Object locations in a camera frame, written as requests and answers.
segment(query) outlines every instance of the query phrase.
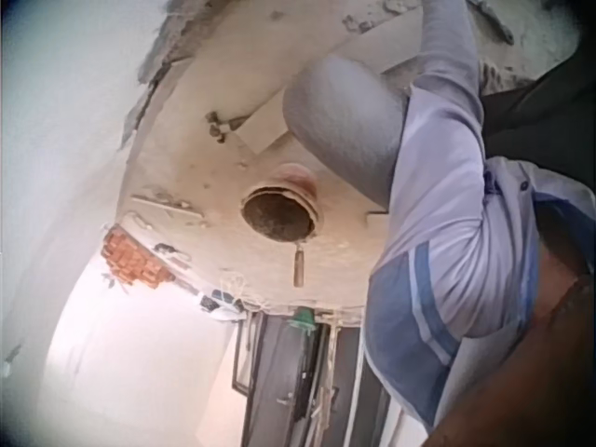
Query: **circular hole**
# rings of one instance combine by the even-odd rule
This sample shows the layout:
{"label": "circular hole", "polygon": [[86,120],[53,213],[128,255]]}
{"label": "circular hole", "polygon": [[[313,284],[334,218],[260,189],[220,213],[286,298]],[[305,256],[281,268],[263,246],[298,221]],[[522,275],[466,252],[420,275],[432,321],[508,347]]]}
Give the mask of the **circular hole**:
{"label": "circular hole", "polygon": [[308,210],[283,189],[256,191],[244,204],[242,216],[257,233],[278,242],[298,242],[315,229]]}

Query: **wall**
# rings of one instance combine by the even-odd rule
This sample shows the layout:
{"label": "wall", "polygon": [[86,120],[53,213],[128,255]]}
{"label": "wall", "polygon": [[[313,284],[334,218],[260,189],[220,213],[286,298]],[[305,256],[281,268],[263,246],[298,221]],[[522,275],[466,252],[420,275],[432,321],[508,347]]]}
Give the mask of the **wall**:
{"label": "wall", "polygon": [[22,1],[3,18],[3,357],[22,350],[2,404],[21,434],[64,303],[114,219],[122,125],[165,3]]}
{"label": "wall", "polygon": [[233,324],[172,283],[110,289],[107,272],[94,258],[64,307],[40,393],[41,444],[197,446]]}
{"label": "wall", "polygon": [[234,330],[196,431],[204,447],[238,447],[242,441],[246,398],[232,389],[236,334]]}

